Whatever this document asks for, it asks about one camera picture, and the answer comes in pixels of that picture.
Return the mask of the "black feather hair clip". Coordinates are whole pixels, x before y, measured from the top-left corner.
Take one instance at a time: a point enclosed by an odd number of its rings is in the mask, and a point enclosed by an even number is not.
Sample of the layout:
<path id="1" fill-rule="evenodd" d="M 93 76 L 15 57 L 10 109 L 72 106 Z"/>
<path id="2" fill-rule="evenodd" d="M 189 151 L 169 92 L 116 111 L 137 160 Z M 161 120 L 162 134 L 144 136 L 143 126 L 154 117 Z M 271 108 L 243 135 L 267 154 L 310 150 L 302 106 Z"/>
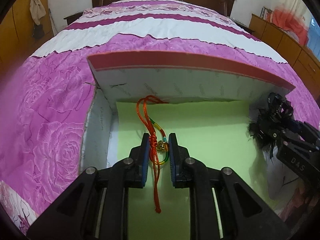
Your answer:
<path id="1" fill-rule="evenodd" d="M 299 125 L 293 119 L 291 102 L 280 94 L 270 93 L 267 105 L 267 108 L 259 109 L 257 120 L 249 124 L 248 131 L 272 159 L 274 148 L 279 147 L 282 134 L 287 131 L 297 133 Z"/>

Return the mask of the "green foam sheet in box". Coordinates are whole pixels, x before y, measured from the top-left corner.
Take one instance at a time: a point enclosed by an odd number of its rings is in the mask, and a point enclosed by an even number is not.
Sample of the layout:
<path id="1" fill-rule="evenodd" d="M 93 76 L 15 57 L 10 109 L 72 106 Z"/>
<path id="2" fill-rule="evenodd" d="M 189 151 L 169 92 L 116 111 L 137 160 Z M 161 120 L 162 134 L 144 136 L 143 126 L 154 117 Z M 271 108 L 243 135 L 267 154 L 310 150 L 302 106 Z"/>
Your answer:
<path id="1" fill-rule="evenodd" d="M 286 229 L 251 182 L 245 101 L 148 105 L 169 161 L 129 191 L 129 239 L 279 239 Z"/>

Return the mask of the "wooden sideboard cabinet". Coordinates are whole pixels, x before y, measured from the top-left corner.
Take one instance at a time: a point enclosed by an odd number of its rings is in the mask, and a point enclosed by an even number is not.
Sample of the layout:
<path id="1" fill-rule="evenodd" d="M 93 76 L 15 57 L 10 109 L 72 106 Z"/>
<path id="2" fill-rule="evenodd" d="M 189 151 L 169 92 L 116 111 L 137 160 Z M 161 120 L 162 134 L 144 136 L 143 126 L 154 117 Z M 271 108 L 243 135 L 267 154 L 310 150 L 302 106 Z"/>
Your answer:
<path id="1" fill-rule="evenodd" d="M 314 99 L 319 99 L 319 60 L 306 47 L 259 16 L 252 14 L 249 29 L 253 36 L 276 50 L 295 70 Z"/>

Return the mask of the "window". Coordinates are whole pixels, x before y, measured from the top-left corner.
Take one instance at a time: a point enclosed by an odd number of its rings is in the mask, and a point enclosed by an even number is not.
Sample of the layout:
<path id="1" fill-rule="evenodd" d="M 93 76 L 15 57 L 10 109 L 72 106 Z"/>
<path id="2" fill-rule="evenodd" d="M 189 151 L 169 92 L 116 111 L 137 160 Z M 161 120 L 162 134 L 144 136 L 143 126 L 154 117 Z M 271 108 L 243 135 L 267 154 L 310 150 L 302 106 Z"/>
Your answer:
<path id="1" fill-rule="evenodd" d="M 315 18 L 311 18 L 307 47 L 313 52 L 315 57 L 319 60 L 320 57 L 320 28 Z"/>

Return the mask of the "pink floral bedspread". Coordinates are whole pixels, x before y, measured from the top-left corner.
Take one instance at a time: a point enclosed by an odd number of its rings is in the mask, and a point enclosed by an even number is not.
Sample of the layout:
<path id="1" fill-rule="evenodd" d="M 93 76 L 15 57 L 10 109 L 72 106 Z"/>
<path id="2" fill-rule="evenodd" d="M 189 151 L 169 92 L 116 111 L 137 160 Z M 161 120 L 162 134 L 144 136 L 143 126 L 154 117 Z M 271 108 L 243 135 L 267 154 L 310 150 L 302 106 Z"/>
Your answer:
<path id="1" fill-rule="evenodd" d="M 86 168 L 127 157 L 147 112 L 194 158 L 234 169 L 291 230 L 318 222 L 318 187 L 249 135 L 272 92 L 319 128 L 291 65 L 226 16 L 173 0 L 88 9 L 1 81 L 1 207 L 25 236 Z"/>

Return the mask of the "floral red curtain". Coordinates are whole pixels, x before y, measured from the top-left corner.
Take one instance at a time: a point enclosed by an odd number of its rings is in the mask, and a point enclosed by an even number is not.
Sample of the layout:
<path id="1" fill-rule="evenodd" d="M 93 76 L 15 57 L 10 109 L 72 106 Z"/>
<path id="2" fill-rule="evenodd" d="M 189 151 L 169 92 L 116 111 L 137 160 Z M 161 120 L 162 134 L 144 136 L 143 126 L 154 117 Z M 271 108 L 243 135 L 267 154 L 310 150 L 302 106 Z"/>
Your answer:
<path id="1" fill-rule="evenodd" d="M 296 41 L 304 46 L 308 42 L 311 12 L 303 2 L 281 3 L 273 12 L 272 23 L 283 31 L 294 34 Z"/>

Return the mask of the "pink cardboard box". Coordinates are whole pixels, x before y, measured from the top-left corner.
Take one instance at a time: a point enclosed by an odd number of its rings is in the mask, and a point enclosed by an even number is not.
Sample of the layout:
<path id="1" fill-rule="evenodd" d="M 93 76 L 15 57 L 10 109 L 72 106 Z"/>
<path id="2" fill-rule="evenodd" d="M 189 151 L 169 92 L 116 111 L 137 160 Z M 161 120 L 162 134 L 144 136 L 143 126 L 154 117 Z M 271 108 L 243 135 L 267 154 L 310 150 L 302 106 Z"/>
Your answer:
<path id="1" fill-rule="evenodd" d="M 116 51 L 87 57 L 96 85 L 87 114 L 81 167 L 105 168 L 116 152 L 111 138 L 117 103 L 153 95 L 170 104 L 246 101 L 267 106 L 271 92 L 286 95 L 289 81 L 261 68 L 223 57 L 176 51 Z"/>

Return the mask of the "wooden wardrobe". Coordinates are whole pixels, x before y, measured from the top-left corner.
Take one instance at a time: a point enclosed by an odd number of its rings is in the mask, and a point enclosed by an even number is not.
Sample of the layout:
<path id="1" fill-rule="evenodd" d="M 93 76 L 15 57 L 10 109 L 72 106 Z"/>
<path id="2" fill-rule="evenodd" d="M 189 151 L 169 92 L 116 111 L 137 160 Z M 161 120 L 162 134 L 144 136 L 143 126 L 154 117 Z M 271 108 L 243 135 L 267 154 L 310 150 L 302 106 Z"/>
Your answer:
<path id="1" fill-rule="evenodd" d="M 44 36 L 34 37 L 34 21 L 31 18 L 30 0 L 16 0 L 1 22 L 1 76 L 12 71 L 35 50 L 53 37 L 48 11 L 48 0 L 40 0 L 46 15 L 40 19 Z"/>

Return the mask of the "black hanging bag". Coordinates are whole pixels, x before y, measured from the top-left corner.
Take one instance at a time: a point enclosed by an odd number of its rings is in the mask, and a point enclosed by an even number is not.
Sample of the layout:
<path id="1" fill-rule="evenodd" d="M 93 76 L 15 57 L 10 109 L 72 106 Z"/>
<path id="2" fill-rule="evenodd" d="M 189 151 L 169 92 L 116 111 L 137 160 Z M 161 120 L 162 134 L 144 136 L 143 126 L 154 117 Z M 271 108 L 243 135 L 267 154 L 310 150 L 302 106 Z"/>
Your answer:
<path id="1" fill-rule="evenodd" d="M 41 39 L 42 37 L 44 37 L 45 33 L 44 33 L 44 29 L 43 29 L 43 25 L 37 25 L 34 24 L 34 28 L 33 28 L 33 38 L 35 38 L 36 40 Z"/>

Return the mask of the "dark bedside table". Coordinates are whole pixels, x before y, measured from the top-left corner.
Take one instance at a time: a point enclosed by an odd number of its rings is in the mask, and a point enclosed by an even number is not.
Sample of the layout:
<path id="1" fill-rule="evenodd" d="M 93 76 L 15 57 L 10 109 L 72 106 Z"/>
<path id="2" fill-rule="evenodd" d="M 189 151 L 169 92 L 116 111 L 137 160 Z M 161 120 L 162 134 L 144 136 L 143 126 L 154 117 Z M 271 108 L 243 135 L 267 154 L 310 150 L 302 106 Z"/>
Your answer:
<path id="1" fill-rule="evenodd" d="M 74 21 L 76 21 L 77 19 L 79 19 L 82 15 L 83 15 L 83 11 L 77 12 L 77 13 L 74 13 L 74 14 L 72 14 L 72 15 L 69 15 L 69 16 L 65 17 L 64 20 L 66 20 L 67 25 L 70 25 L 70 24 L 72 24 Z"/>

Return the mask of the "hanging beige cloth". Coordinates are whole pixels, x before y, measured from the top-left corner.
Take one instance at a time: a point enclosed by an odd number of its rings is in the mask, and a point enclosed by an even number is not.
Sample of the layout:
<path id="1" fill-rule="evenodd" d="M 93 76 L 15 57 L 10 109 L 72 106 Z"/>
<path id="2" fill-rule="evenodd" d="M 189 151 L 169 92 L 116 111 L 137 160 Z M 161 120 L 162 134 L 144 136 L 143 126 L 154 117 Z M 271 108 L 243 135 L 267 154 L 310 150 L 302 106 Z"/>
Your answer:
<path id="1" fill-rule="evenodd" d="M 30 14 L 36 25 L 41 24 L 41 18 L 46 15 L 46 10 L 40 0 L 30 0 Z"/>

